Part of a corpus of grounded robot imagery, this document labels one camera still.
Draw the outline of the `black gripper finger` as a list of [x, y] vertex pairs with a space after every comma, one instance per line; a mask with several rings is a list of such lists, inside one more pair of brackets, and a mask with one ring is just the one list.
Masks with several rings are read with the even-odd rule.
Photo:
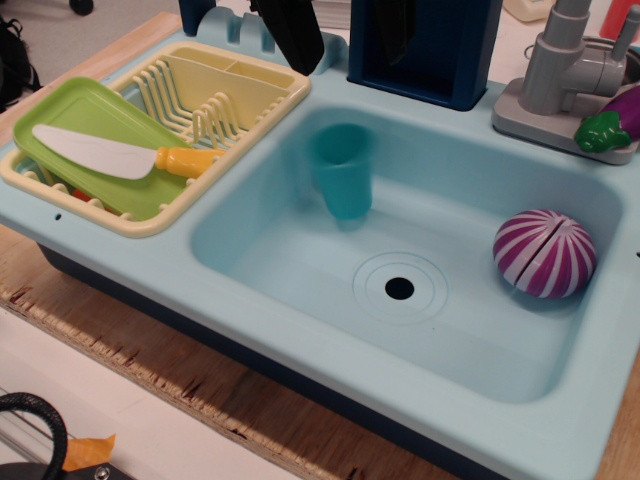
[[324, 42], [314, 9], [304, 0], [256, 0], [251, 11], [263, 20], [289, 66], [309, 76], [324, 55]]
[[416, 29], [414, 0], [375, 0], [374, 25], [388, 65], [395, 65], [406, 55]]

